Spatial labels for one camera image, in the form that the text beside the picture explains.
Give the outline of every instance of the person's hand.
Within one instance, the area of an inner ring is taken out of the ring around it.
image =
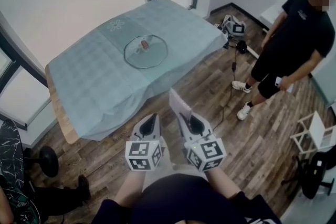
[[[261,48],[264,49],[265,45],[269,42],[269,38],[265,37],[264,40],[261,43]]]
[[[281,90],[281,91],[287,91],[288,88],[291,86],[291,84],[293,84],[294,81],[292,81],[290,79],[290,77],[282,77],[282,80],[281,80],[281,83],[279,84],[278,88]]]

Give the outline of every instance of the black shorts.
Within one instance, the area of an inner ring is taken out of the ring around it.
[[[252,69],[251,76],[260,82],[258,90],[263,97],[268,99],[280,91],[275,86],[275,81],[277,77],[282,78],[286,76],[286,71],[281,70],[273,57],[262,53]]]

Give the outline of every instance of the black shoe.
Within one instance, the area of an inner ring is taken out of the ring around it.
[[[84,175],[78,177],[78,188],[83,201],[91,199],[90,184]]]

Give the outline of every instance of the black shirt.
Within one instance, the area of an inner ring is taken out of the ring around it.
[[[256,223],[281,224],[261,195],[249,200],[240,192],[228,200],[205,179],[183,174],[154,182],[132,209],[104,200],[92,224],[174,224],[181,220],[206,224],[246,224],[259,220]]]
[[[316,10],[308,0],[287,0],[282,8],[287,18],[263,53],[285,69],[288,76],[308,61],[314,50],[326,57],[334,43],[335,30],[328,13]]]

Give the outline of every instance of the black stool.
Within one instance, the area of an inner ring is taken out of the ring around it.
[[[39,158],[31,158],[31,149],[25,149],[24,163],[26,169],[31,169],[33,163],[38,163],[43,173],[48,177],[55,177],[58,174],[58,159],[55,151],[49,147],[44,146],[41,148]]]

